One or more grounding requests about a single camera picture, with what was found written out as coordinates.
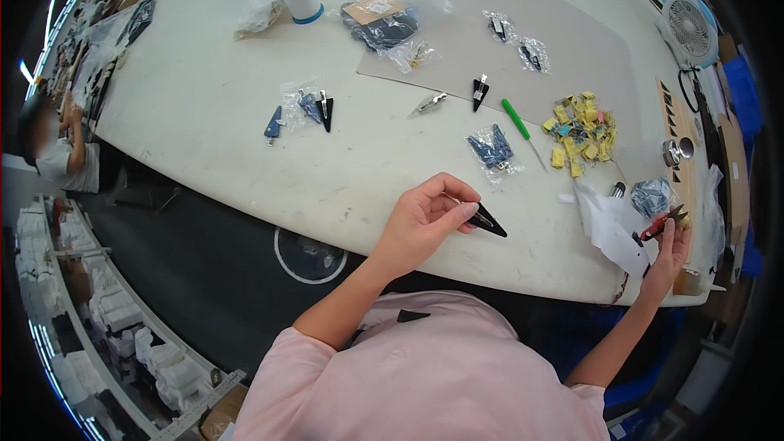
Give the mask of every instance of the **black triangle piece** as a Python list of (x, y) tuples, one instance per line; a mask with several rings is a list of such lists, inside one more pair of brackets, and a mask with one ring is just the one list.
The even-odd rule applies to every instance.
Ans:
[(487, 230), (488, 232), (495, 233), (495, 235), (500, 235), (501, 237), (506, 237), (507, 235), (506, 231), (498, 224), (498, 221), (485, 210), (482, 203), (479, 203), (479, 209), (473, 217), (468, 219), (468, 222), (472, 225), (476, 225), (478, 229)]
[(327, 112), (324, 112), (324, 106), (321, 104), (321, 101), (316, 101), (316, 107), (318, 108), (318, 113), (321, 115), (321, 121), (324, 122), (324, 129), (327, 130), (327, 133), (332, 129), (332, 98), (327, 98)]
[[(481, 84), (481, 82), (479, 80), (474, 79), (474, 93), (479, 90), (479, 84)], [(485, 83), (485, 85), (482, 86), (481, 98), (479, 99), (474, 98), (474, 112), (476, 112), (477, 109), (479, 109), (479, 104), (481, 104), (482, 101), (485, 100), (485, 95), (487, 95), (489, 90), (490, 90), (490, 86)]]
[(424, 319), (425, 317), (429, 316), (430, 314), (426, 312), (412, 312), (410, 310), (400, 309), (400, 311), (397, 313), (397, 322), (406, 323), (411, 322), (412, 320)]

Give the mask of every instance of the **woman's right hand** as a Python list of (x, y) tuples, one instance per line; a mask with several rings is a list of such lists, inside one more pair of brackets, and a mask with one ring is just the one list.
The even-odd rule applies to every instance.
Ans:
[[(660, 214), (657, 219), (663, 219), (665, 215)], [(664, 222), (664, 231), (656, 236), (656, 241), (659, 242), (659, 255), (642, 280), (640, 297), (650, 299), (659, 306), (673, 287), (688, 257), (691, 223), (681, 229), (675, 220), (668, 218)]]
[(367, 258), (377, 264), (379, 279), (389, 282), (415, 270), (455, 230), (471, 233), (476, 227), (466, 221), (479, 200), (471, 186), (446, 172), (404, 192)]

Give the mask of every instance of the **white work table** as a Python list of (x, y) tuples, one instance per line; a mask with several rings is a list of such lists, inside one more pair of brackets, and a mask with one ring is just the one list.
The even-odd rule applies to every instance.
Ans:
[[(509, 237), (456, 232), (421, 271), (548, 298), (612, 301), (623, 271), (585, 237), (578, 207), (558, 202), (559, 194), (574, 194), (568, 169), (544, 172), (507, 114), (484, 105), (471, 113), (468, 101), (450, 97), (438, 113), (409, 120), (428, 91), (357, 74), (365, 45), (338, 18), (297, 25), (285, 15), (258, 37), (232, 41), (249, 1), (157, 0), (152, 24), (114, 73), (97, 134), (215, 200), (364, 255), (401, 192), (449, 172), (479, 191)], [(346, 1), (322, 0), (327, 10)], [(664, 126), (655, 78), (681, 96), (677, 64), (655, 27), (660, 13), (648, 0), (566, 1), (629, 44), (644, 142), (660, 146)], [(311, 75), (335, 99), (332, 132), (284, 127), (268, 147), (263, 132), (281, 103), (280, 84)], [(488, 182), (463, 140), (493, 123), (526, 167), (498, 186)], [(548, 161), (554, 143), (528, 126)], [(655, 175), (662, 176), (666, 169), (658, 157)], [(692, 162), (699, 181), (707, 172), (704, 147)], [(651, 177), (644, 172), (630, 177), (626, 197), (633, 182)], [(625, 181), (612, 162), (588, 168), (584, 179), (607, 193), (616, 181)], [(698, 222), (695, 239), (700, 237)], [(692, 264), (701, 255), (695, 247)], [(619, 305), (631, 304), (640, 282), (629, 279)], [(664, 305), (699, 305), (705, 299), (707, 294), (671, 295)]]

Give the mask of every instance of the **pink shirt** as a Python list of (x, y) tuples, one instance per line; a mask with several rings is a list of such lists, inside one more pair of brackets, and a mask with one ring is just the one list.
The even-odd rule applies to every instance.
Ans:
[[(398, 323), (401, 309), (430, 316)], [(245, 439), (609, 439), (604, 388), (561, 384), (485, 302), (387, 294), (346, 351), (283, 330), (256, 372)]]

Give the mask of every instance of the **worker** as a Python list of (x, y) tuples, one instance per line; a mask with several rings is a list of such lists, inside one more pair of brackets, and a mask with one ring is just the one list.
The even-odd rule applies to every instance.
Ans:
[(638, 298), (562, 385), (477, 298), (378, 298), (453, 231), (470, 234), (479, 200), (444, 173), (404, 192), (370, 256), (275, 339), (232, 439), (607, 439), (604, 389), (672, 287), (691, 228), (667, 220)]
[[(105, 142), (85, 143), (83, 111), (65, 93), (62, 118), (45, 93), (30, 96), (22, 106), (17, 136), (25, 162), (61, 189), (104, 192), (118, 179), (125, 154)], [(68, 138), (60, 134), (68, 130)]]

